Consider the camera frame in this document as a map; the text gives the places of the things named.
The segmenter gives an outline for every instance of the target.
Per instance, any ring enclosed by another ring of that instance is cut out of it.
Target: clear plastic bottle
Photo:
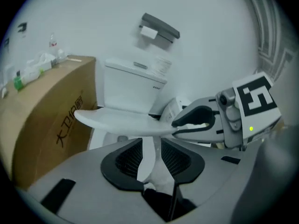
[[[50,37],[49,49],[50,49],[50,53],[57,58],[58,57],[58,46],[57,46],[57,40],[56,40],[54,32],[51,34],[51,37]]]

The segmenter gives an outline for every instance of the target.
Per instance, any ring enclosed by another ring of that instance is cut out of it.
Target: toilet paper holder
[[[173,41],[168,39],[167,37],[161,35],[160,32],[165,32],[165,33],[169,34],[170,36],[173,36],[174,38],[177,38],[177,39],[180,38],[179,31],[177,31],[172,26],[168,25],[166,22],[164,22],[148,13],[145,13],[142,16],[142,20],[149,24],[149,28],[156,30],[158,32],[158,34],[157,34],[158,36],[161,36],[162,38],[170,41],[171,43],[173,43]]]

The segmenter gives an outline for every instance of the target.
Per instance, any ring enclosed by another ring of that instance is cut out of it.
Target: cardboard box
[[[7,84],[0,100],[0,154],[10,179],[21,188],[70,156],[87,149],[91,128],[76,109],[97,108],[95,58],[70,56],[17,92]]]

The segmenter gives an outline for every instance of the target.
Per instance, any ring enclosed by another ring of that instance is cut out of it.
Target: toilet lid
[[[77,110],[75,117],[87,126],[120,135],[162,136],[177,131],[171,124],[159,122],[147,114],[105,107],[90,111]]]

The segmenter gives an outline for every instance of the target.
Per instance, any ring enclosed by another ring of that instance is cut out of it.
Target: toilet tank
[[[167,80],[117,58],[105,61],[105,107],[137,113],[149,113]]]

